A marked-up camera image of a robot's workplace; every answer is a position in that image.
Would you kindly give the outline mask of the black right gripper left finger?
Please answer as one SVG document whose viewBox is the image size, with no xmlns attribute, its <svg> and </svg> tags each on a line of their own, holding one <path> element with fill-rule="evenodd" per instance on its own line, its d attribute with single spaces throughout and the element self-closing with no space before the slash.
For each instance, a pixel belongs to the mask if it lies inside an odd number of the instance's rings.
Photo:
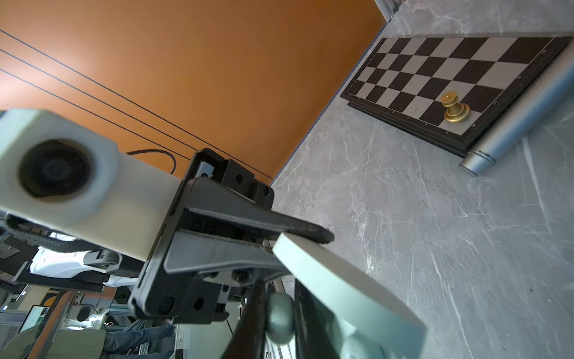
<svg viewBox="0 0 574 359">
<path fill-rule="evenodd" d="M 258 279 L 236 331 L 221 359 L 260 359 L 264 356 L 266 327 L 266 286 Z"/>
</svg>

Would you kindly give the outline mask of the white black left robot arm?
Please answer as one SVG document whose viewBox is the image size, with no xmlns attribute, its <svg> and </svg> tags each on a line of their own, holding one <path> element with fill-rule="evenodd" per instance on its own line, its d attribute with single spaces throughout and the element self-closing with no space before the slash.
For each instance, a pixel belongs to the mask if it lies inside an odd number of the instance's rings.
<svg viewBox="0 0 574 359">
<path fill-rule="evenodd" d="M 103 161 L 62 141 L 36 146 L 1 170 L 1 209 L 37 254 L 17 278 L 75 290 L 130 285 L 140 319 L 209 324 L 228 318 L 256 285 L 288 274 L 265 245 L 284 233 L 324 245 L 333 234 L 272 210 L 273 190 L 237 162 L 196 152 L 178 179 L 129 155 L 113 186 Z"/>
</svg>

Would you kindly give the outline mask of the mint green charging case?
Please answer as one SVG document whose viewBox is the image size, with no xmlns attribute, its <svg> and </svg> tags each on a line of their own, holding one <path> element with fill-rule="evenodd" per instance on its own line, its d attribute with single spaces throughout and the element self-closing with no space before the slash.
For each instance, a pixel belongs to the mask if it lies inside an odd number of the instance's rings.
<svg viewBox="0 0 574 359">
<path fill-rule="evenodd" d="M 290 233 L 273 253 L 334 316 L 343 358 L 419 358 L 426 325 L 373 278 L 321 245 Z"/>
</svg>

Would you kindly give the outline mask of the green earbud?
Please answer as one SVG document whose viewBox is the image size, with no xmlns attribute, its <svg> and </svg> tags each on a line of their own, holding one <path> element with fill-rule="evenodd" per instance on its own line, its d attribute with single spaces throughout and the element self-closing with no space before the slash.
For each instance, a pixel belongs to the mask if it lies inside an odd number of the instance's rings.
<svg viewBox="0 0 574 359">
<path fill-rule="evenodd" d="M 266 336 L 277 345 L 287 345 L 294 336 L 294 302 L 286 293 L 272 293 L 269 296 Z"/>
</svg>

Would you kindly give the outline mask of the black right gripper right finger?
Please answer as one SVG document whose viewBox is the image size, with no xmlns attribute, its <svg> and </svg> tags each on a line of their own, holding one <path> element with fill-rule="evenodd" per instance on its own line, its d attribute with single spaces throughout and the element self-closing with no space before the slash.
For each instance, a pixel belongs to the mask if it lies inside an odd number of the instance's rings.
<svg viewBox="0 0 574 359">
<path fill-rule="evenodd" d="M 294 284 L 294 328 L 297 358 L 338 358 L 312 293 L 299 281 Z"/>
</svg>

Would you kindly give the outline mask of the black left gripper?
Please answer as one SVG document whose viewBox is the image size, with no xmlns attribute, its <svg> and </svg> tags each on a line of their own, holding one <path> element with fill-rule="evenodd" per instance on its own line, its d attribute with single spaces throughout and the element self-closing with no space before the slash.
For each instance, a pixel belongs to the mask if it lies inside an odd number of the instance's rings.
<svg viewBox="0 0 574 359">
<path fill-rule="evenodd" d="M 324 245 L 328 229 L 270 210 L 274 192 L 239 163 L 197 152 L 179 184 L 129 300 L 140 319 L 210 324 L 229 316 L 257 278 L 288 269 L 263 245 L 282 232 Z"/>
</svg>

